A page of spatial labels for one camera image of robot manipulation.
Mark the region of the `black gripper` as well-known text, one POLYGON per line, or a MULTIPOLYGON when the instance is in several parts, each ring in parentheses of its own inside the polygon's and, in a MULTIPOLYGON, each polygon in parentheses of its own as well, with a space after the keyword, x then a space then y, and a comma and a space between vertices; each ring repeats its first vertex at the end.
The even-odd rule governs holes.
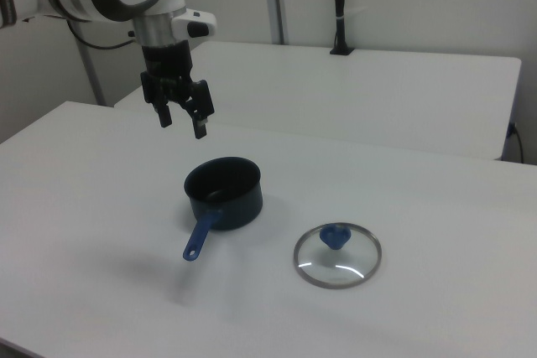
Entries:
POLYGON ((154 107, 162 128, 172 124, 169 102, 179 104, 192 117, 196 139, 207 135, 208 117, 214 113, 208 84, 193 81, 189 43, 184 40, 167 47, 143 47, 146 71, 141 73, 143 97, 154 107))

